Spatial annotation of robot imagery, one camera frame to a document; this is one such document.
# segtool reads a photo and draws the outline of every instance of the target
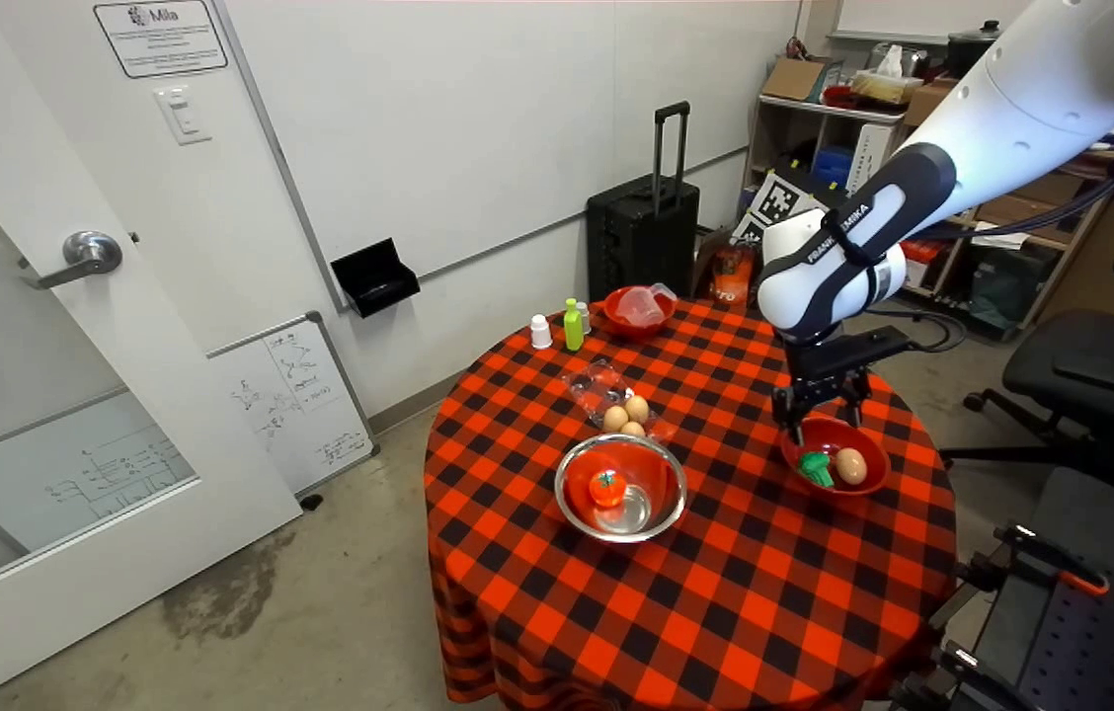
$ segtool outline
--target black suitcase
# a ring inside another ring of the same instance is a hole
[[[681,115],[674,174],[665,178],[665,128]],[[587,299],[619,283],[665,280],[693,292],[693,253],[701,230],[701,188],[685,182],[686,103],[654,111],[652,174],[587,199]]]

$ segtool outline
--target white door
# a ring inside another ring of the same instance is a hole
[[[124,266],[28,283],[78,230],[116,237]],[[0,685],[288,516],[288,487],[0,37]]]

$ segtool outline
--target round table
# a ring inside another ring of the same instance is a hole
[[[874,499],[810,495],[778,458],[772,325],[681,305],[666,333],[579,352],[493,344],[427,448],[427,550],[446,694],[504,706],[820,706],[884,685],[952,591],[952,490],[918,413],[874,378]],[[666,421],[686,512],[654,540],[579,537],[548,495],[597,436],[570,374],[612,365]]]

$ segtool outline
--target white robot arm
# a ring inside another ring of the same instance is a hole
[[[1072,163],[1114,128],[1114,0],[1032,0],[928,121],[843,207],[761,234],[757,311],[786,344],[903,280],[895,240]]]

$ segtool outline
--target wall sign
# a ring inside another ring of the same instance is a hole
[[[129,80],[230,68],[203,0],[188,5],[96,5],[119,68]]]

